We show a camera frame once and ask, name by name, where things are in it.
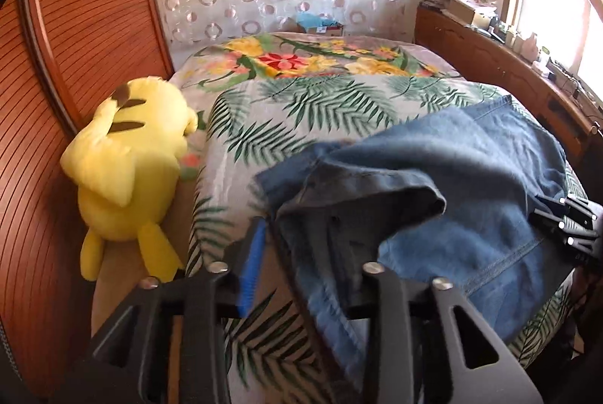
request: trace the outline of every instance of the bed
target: bed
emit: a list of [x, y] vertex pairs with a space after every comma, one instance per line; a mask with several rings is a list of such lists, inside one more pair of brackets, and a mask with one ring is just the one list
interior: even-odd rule
[[[221, 257], [264, 212], [252, 177], [319, 139], [356, 140], [445, 107], [507, 95], [465, 81], [427, 49], [372, 37], [276, 33], [192, 55], [173, 76], [200, 118], [185, 169], [200, 171], [186, 274]], [[531, 115], [514, 99], [514, 106]], [[566, 165], [568, 190], [585, 197]], [[527, 367], [571, 311], [572, 274], [510, 344]], [[224, 321], [233, 402], [330, 402], [326, 375], [269, 243], [256, 304]]]

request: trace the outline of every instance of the yellow plush toy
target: yellow plush toy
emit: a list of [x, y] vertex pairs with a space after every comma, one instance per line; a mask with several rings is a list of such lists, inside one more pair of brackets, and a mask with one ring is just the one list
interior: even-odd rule
[[138, 239], [149, 274], [166, 282], [182, 263], [159, 227], [176, 190], [185, 135], [197, 115], [180, 90], [161, 78], [140, 78], [117, 88], [61, 157], [78, 186], [80, 213], [89, 230], [81, 273], [96, 280], [105, 240]]

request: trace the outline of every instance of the blue jeans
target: blue jeans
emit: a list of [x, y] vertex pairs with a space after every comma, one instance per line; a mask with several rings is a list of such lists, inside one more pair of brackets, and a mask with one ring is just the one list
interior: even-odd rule
[[352, 145], [319, 143], [257, 181], [316, 326], [360, 388], [366, 324], [343, 315], [327, 236], [400, 277], [445, 276], [510, 342], [571, 266], [528, 223], [566, 193], [565, 153], [511, 97], [448, 108]]

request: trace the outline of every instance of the silver bolt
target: silver bolt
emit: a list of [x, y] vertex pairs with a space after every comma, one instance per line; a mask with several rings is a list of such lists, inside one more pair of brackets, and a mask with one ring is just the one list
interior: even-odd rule
[[437, 277], [434, 278], [431, 284], [438, 290], [450, 290], [454, 285], [448, 278]]
[[369, 273], [370, 275], [378, 275], [379, 273], [383, 273], [385, 268], [381, 263], [376, 261], [370, 261], [369, 263], [363, 264], [364, 273]]
[[138, 282], [138, 287], [142, 288], [143, 290], [153, 290], [159, 285], [161, 285], [161, 282], [157, 277], [146, 277]]
[[224, 273], [228, 271], [228, 265], [223, 261], [214, 261], [208, 268], [210, 273]]

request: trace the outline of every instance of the wooden dresser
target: wooden dresser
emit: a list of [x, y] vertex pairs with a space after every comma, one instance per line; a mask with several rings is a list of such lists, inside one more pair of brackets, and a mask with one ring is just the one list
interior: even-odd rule
[[451, 63], [467, 80], [495, 84], [519, 99], [561, 142], [589, 197], [603, 202], [603, 175], [598, 172], [603, 138], [554, 83], [504, 45], [423, 7], [417, 10], [415, 42]]

